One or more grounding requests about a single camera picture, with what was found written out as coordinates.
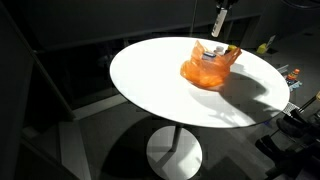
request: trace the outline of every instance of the table leg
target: table leg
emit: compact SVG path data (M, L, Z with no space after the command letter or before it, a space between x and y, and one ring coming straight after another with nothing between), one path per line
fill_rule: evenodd
M148 141L146 154L153 171L166 180L190 179L202 162L198 140L182 126L157 130Z

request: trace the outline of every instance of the crumpled bag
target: crumpled bag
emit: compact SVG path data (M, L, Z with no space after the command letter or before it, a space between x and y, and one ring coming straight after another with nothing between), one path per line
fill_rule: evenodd
M182 64L180 74L200 88L214 89L223 84L225 78L230 74L230 66L242 52L240 48L236 48L223 56L217 55L213 61L208 61L202 59L206 51L207 49L197 40L191 59Z

